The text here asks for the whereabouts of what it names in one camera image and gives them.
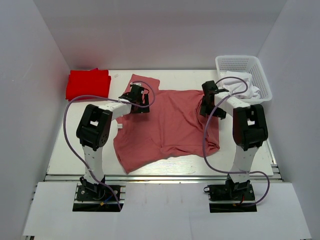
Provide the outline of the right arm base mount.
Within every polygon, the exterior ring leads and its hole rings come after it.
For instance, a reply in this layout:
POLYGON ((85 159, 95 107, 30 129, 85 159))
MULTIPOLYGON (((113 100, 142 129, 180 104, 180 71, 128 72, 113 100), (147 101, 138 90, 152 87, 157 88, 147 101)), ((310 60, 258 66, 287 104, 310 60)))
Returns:
POLYGON ((232 190, 227 184, 211 184, 203 188, 208 194, 209 212, 217 213, 254 213, 257 212, 253 186, 232 190))

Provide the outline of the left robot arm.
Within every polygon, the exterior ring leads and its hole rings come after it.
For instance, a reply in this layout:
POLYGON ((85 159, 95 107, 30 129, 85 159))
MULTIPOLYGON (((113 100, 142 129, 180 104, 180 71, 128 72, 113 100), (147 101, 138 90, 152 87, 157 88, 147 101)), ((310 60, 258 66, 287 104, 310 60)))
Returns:
POLYGON ((128 114, 148 113, 149 91, 140 83, 132 83, 129 92, 117 100, 110 100, 104 107, 88 104, 76 130, 87 165, 81 184, 90 196, 99 200, 105 196, 105 175, 102 166, 102 151, 107 143, 111 123, 128 114))

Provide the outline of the pink t-shirt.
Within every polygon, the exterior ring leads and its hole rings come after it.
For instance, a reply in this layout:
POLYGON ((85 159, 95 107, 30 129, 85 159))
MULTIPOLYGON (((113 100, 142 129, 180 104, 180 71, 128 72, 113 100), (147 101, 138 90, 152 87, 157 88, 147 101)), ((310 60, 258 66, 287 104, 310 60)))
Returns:
POLYGON ((219 120, 200 115, 203 92, 200 90, 160 90, 160 81, 133 74, 131 82, 149 84, 155 102, 149 113, 128 114, 117 118, 122 125, 113 140, 116 157, 129 174, 147 164, 170 157, 204 154, 220 149, 219 120))

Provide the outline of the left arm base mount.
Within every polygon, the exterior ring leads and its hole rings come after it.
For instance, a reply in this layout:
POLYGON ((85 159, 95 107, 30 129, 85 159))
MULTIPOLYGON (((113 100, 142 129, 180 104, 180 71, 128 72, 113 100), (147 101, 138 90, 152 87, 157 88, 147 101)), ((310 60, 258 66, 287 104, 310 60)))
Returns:
POLYGON ((88 213, 119 213, 117 200, 113 193, 104 188, 102 193, 94 193, 86 189, 83 185, 78 184, 76 187, 73 212, 88 213))

